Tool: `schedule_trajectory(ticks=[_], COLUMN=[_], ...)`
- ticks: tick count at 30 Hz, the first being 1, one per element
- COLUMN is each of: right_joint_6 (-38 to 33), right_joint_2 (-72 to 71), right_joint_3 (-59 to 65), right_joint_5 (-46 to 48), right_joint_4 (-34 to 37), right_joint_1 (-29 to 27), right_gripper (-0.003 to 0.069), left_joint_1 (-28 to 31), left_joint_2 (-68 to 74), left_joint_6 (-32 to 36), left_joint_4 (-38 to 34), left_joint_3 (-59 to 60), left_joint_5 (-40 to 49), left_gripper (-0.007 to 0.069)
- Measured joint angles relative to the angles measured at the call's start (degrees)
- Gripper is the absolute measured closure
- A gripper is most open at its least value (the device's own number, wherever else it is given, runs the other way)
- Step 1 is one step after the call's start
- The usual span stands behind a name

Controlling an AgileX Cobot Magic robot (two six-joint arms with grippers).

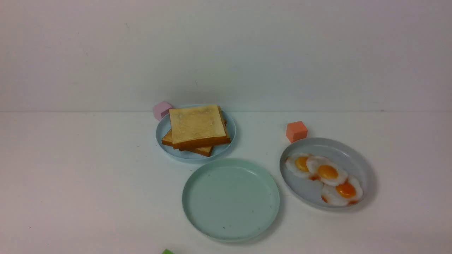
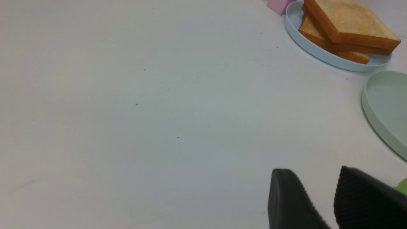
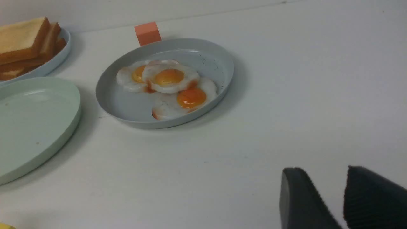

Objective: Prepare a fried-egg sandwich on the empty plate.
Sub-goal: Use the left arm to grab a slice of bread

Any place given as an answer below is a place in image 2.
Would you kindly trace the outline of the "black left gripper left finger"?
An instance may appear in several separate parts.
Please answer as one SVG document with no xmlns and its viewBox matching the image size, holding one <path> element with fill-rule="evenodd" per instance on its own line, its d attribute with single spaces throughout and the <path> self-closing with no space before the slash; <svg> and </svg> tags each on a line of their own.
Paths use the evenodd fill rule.
<svg viewBox="0 0 407 229">
<path fill-rule="evenodd" d="M 268 218 L 270 229 L 329 229 L 298 176 L 289 169 L 273 169 Z"/>
</svg>

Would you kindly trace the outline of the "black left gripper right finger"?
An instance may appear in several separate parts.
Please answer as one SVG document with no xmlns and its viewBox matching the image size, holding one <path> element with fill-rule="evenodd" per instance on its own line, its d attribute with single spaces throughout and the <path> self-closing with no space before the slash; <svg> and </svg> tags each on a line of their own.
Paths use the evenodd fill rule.
<svg viewBox="0 0 407 229">
<path fill-rule="evenodd" d="M 357 168 L 342 166 L 334 215 L 340 229 L 405 229 L 407 198 Z"/>
</svg>

